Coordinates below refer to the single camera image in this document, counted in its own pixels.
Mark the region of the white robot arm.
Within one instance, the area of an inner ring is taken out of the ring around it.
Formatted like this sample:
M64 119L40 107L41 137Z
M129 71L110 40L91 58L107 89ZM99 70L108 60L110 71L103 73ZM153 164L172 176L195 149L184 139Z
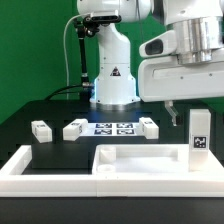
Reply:
M77 0L88 36L98 38L100 72L92 105L119 110L140 100L224 96L224 0ZM138 77L130 72L130 41L115 27L151 15L166 31L139 47Z

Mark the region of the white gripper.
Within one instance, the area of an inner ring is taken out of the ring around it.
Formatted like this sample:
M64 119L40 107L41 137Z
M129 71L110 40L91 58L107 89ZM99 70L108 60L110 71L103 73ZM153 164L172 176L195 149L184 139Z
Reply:
M138 88L145 102L165 101L172 124L179 126L182 117L172 100L224 96L224 56L190 65L179 65L175 56L146 59L139 66Z

